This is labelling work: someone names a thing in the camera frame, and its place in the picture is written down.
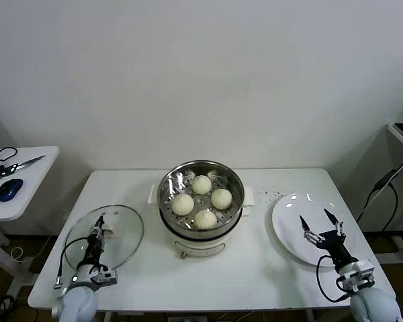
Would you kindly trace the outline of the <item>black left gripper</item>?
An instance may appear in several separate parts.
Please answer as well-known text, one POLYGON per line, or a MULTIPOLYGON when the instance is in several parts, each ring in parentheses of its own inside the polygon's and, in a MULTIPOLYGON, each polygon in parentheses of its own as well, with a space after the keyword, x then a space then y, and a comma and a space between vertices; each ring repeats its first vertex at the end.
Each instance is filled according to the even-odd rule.
POLYGON ((87 238, 87 248, 83 257, 83 264, 100 265, 100 257, 103 253, 105 229, 103 229, 105 221, 103 216, 90 228, 89 237, 87 238))

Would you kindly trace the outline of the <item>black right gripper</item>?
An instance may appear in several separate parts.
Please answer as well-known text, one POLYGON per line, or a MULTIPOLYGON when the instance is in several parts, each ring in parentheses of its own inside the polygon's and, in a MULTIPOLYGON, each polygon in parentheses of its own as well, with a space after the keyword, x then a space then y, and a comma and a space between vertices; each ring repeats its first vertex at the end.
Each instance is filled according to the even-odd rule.
POLYGON ((355 257, 350 255, 344 245, 345 232, 343 230, 343 222, 339 221, 329 210, 324 209, 324 212, 330 222, 335 226, 336 231, 326 231, 318 235, 309 228, 305 219, 300 216, 300 221, 304 230, 304 238, 310 243, 316 243, 318 249, 326 250, 332 258, 332 262, 335 266, 346 266, 355 262, 355 257))

